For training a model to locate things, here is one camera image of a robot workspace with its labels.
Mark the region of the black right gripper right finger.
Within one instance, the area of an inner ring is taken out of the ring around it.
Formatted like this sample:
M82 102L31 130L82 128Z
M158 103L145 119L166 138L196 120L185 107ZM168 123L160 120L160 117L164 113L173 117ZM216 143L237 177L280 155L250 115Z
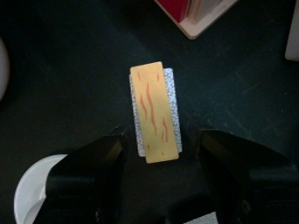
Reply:
M204 130L198 157L218 224L299 224L299 169L284 155Z

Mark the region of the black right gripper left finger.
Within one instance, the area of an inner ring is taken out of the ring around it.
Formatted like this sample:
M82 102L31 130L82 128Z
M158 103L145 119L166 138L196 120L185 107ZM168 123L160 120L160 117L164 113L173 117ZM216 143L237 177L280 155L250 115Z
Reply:
M117 224L124 136L113 129L50 168L33 224Z

